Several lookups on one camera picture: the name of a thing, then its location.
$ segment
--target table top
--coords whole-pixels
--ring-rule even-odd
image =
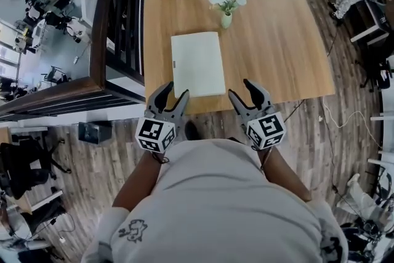
[[[172,81],[171,36],[219,33],[226,89],[252,105],[243,84],[260,83],[273,103],[335,93],[323,40],[307,0],[247,0],[233,13],[230,27],[220,26],[220,12],[208,0],[145,0],[145,95]],[[175,104],[170,93],[167,107]],[[186,113],[233,109],[228,96],[191,98]]]

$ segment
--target railing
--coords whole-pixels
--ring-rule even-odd
[[[98,0],[92,29],[89,76],[29,94],[0,106],[0,121],[55,116],[135,103],[145,98],[106,80],[105,68],[144,84],[143,0]],[[107,37],[115,51],[107,49]]]

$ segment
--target floor below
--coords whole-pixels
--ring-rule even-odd
[[[327,52],[330,52],[328,58],[336,94],[279,104],[278,109],[285,119],[292,114],[286,121],[287,137],[280,150],[313,196],[326,199],[337,220],[343,223],[352,217],[335,207],[340,196],[333,192],[332,185],[343,193],[347,180],[358,172],[362,187],[370,192],[375,177],[366,172],[374,172],[375,169],[367,163],[367,159],[377,158],[378,150],[368,134],[363,117],[355,114],[349,121],[347,118],[354,111],[362,112],[371,134],[379,141],[380,123],[369,121],[371,115],[379,112],[379,95],[377,92],[370,93],[368,89],[360,89],[364,72],[354,63],[359,58],[359,51],[349,40],[352,31],[345,26],[336,28],[328,16],[328,1],[308,0],[308,3]],[[330,116],[339,126],[346,124],[337,128]],[[196,123],[205,138],[236,137],[247,141],[234,111],[206,113],[187,119]],[[94,235],[101,213],[111,205],[138,162],[142,151],[134,140],[136,126],[136,119],[114,122],[112,139],[101,145],[78,141],[77,126],[50,129],[53,140],[65,139],[65,144],[60,146],[54,158],[71,168],[72,174],[56,171],[57,181],[35,187],[29,196],[32,201],[40,200],[50,194],[51,185],[64,189],[63,201],[70,215],[59,217],[55,225],[48,226],[40,234],[62,252],[66,262],[80,261]],[[180,135],[177,141],[182,139],[184,135]],[[60,237],[64,237],[66,242],[61,243]]]

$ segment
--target wooden handrail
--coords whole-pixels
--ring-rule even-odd
[[[12,112],[20,113],[26,108],[40,106],[43,102],[61,101],[67,97],[77,97],[97,91],[101,89],[89,77],[72,80],[7,102],[0,106],[0,116]]]
[[[92,29],[89,76],[102,88],[105,85],[105,53],[110,4],[111,0],[97,0]]]

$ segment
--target white box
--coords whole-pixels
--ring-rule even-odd
[[[217,32],[171,36],[175,97],[189,89],[190,97],[226,93]]]

